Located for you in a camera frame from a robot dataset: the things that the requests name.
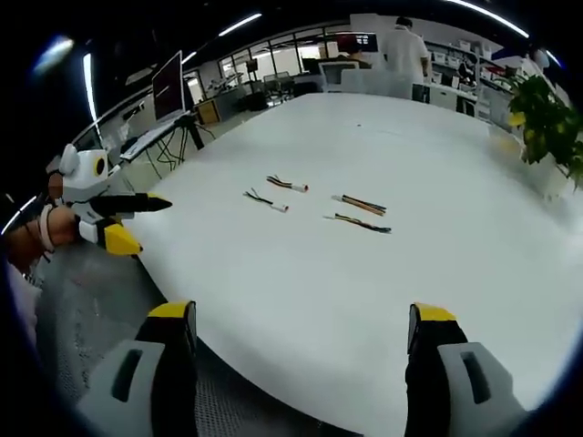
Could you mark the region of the person's left hand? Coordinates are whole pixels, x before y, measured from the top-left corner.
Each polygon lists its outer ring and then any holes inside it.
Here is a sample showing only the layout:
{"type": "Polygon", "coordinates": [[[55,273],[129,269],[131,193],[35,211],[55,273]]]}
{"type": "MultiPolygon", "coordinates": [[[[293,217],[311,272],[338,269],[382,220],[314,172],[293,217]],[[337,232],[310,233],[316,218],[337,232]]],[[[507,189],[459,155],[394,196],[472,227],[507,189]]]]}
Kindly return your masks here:
{"type": "Polygon", "coordinates": [[[67,206],[52,208],[46,205],[38,222],[43,245],[50,252],[72,243],[77,238],[77,216],[67,206]]]}

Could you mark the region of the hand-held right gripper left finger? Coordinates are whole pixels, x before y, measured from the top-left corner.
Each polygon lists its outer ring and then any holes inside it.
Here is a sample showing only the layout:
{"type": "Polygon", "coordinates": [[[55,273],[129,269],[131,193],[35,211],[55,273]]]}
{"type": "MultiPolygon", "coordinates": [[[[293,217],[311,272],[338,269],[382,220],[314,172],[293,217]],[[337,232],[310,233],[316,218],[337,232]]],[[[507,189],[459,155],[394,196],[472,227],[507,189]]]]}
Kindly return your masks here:
{"type": "Polygon", "coordinates": [[[153,309],[92,370],[77,410],[97,436],[196,436],[196,304],[153,309]]]}

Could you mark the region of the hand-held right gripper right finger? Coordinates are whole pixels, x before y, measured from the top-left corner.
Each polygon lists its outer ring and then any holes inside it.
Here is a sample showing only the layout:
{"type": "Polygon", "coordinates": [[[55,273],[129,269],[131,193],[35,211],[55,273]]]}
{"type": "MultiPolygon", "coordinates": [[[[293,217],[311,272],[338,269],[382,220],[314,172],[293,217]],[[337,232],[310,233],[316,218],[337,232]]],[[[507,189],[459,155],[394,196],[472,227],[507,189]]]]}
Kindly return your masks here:
{"type": "Polygon", "coordinates": [[[409,308],[406,436],[509,436],[526,410],[513,378],[448,310],[409,308]]]}

